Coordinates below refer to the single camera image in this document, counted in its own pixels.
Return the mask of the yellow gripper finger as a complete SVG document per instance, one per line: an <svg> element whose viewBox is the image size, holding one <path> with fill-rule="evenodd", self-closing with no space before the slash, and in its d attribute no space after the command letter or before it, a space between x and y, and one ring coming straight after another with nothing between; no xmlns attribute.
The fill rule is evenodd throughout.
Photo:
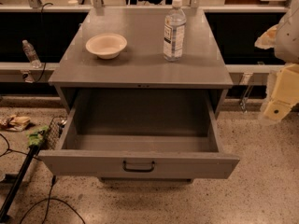
<svg viewBox="0 0 299 224"><path fill-rule="evenodd" d="M267 78L266 98L260 109L258 121L274 125L282 121L299 103L299 65L286 63Z"/></svg>
<svg viewBox="0 0 299 224"><path fill-rule="evenodd" d="M257 38L254 46L259 49L271 49L276 45L277 25L273 25Z"/></svg>

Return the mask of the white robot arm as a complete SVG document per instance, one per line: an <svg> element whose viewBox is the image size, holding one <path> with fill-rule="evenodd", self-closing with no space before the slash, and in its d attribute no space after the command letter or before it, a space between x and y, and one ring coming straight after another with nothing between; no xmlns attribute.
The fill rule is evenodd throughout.
<svg viewBox="0 0 299 224"><path fill-rule="evenodd" d="M257 38L254 46L274 49L275 56L285 63L268 75L259 115L262 125L277 124L299 103L299 7L292 5L278 24Z"/></svg>

